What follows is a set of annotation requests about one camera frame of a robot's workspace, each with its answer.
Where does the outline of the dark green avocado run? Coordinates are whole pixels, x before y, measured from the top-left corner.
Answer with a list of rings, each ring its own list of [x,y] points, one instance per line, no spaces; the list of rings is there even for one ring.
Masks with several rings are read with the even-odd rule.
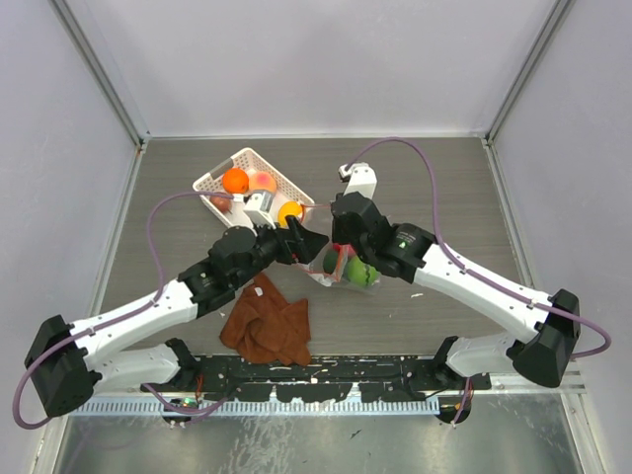
[[[325,253],[325,256],[322,262],[322,267],[323,267],[323,272],[326,275],[333,275],[337,272],[339,257],[340,257],[340,252],[335,249],[330,249]]]

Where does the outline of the orange fruit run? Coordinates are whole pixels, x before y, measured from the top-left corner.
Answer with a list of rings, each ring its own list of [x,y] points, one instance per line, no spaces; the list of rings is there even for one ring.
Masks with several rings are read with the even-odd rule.
[[[221,178],[222,187],[230,194],[245,194],[249,190],[250,178],[240,168],[228,169]]]

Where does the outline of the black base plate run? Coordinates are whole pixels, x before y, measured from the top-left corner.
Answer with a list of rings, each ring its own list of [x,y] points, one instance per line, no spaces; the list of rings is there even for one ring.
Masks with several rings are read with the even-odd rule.
[[[199,391],[207,401],[343,401],[354,388],[363,403],[425,401],[442,391],[460,391],[465,379],[435,374],[434,363],[418,355],[325,355],[310,364],[254,364],[237,355],[203,356],[186,385],[156,384],[160,393]]]

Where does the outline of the pink peach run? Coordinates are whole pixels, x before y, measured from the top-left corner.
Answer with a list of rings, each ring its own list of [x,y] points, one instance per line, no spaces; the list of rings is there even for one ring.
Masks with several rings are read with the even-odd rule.
[[[277,192],[277,181],[269,172],[257,171],[249,176],[249,191],[265,191],[274,195]]]

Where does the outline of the left aluminium frame post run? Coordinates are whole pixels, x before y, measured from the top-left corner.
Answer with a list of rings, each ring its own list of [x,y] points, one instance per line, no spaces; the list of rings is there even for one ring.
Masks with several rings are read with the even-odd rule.
[[[143,147],[151,133],[87,1],[49,1],[127,135]]]

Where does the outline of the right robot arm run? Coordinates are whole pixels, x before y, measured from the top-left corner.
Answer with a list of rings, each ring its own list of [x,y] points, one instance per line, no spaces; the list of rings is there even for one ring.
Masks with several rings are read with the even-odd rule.
[[[434,357],[438,385],[453,389],[467,377],[510,370],[543,387],[561,384],[581,334],[574,293],[549,295],[499,276],[427,230],[390,223],[358,192],[337,195],[331,212],[334,241],[352,246],[380,274],[441,292],[504,328],[493,336],[445,339]]]

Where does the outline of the white plastic basket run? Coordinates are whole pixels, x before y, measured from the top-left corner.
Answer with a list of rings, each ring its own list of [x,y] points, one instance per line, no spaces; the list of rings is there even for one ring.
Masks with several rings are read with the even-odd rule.
[[[316,204],[315,201],[305,193],[300,187],[295,185],[289,178],[281,173],[277,168],[272,166],[266,159],[258,154],[252,148],[243,148],[230,158],[224,160],[218,166],[210,170],[205,175],[198,178],[193,183],[193,190],[199,193],[215,193],[229,194],[223,189],[221,178],[222,175],[230,168],[243,169],[248,176],[257,171],[266,171],[273,175],[276,179],[277,191],[274,194],[274,202],[272,207],[272,217],[277,222],[277,213],[279,208],[287,201],[297,201],[304,205]],[[222,222],[226,227],[237,225],[231,224],[232,212],[221,213],[210,202],[211,196],[201,196],[202,203]]]

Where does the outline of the aluminium frame post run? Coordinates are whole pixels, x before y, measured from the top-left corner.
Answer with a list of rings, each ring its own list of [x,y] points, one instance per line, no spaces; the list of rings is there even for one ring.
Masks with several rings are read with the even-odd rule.
[[[87,1],[49,1],[127,135],[143,147],[151,133]]]
[[[565,18],[575,5],[575,0],[556,0],[547,14],[542,27],[539,29],[521,67],[516,74],[508,92],[505,94],[503,102],[496,113],[488,132],[485,134],[485,142],[492,145],[498,137],[507,118],[512,112],[514,105],[519,99],[522,91],[528,84],[530,78],[535,73],[540,61],[546,54],[550,43],[561,28]]]

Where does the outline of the brown cloth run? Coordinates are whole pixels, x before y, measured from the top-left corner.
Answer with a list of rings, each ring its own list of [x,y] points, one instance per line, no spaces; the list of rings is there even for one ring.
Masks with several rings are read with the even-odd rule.
[[[311,361],[308,300],[288,302],[260,273],[237,299],[219,339],[247,362],[306,366]]]

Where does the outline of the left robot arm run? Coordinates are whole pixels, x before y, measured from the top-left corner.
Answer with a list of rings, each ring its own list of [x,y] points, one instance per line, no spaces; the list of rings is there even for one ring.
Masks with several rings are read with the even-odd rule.
[[[198,362],[182,341],[138,351],[132,345],[222,308],[273,263],[311,263],[328,241],[296,218],[285,228],[230,227],[205,259],[161,281],[155,294],[72,323],[59,315],[46,319],[27,353],[23,379],[33,383],[49,419],[97,393],[132,385],[189,390],[198,379]]]

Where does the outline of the clear zip top bag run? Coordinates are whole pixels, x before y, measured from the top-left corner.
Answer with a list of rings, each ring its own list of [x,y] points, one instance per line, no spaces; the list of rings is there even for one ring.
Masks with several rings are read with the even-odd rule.
[[[309,264],[299,264],[298,267],[311,277],[314,281],[328,288],[344,288],[365,293],[375,293],[381,285],[381,274],[378,272],[377,282],[370,287],[358,287],[350,283],[345,276],[345,267],[347,262],[354,256],[357,256],[355,250],[350,245],[342,245],[343,250],[338,260],[337,272],[333,275],[326,275],[323,272],[322,262],[325,253],[333,249],[332,245],[332,214],[328,204],[304,205],[304,217],[302,225],[313,231],[329,237],[327,246],[318,254],[318,256]]]

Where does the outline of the right aluminium frame post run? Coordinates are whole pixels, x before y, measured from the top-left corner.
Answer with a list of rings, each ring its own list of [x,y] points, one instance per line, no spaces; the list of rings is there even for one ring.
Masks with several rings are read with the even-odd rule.
[[[492,145],[498,137],[507,118],[512,112],[514,105],[519,99],[522,91],[528,84],[530,78],[535,73],[540,61],[546,54],[550,43],[561,28],[565,18],[575,5],[575,0],[556,0],[547,14],[542,27],[539,29],[521,67],[516,74],[508,92],[505,94],[503,102],[496,113],[488,132],[485,134],[485,142]]]

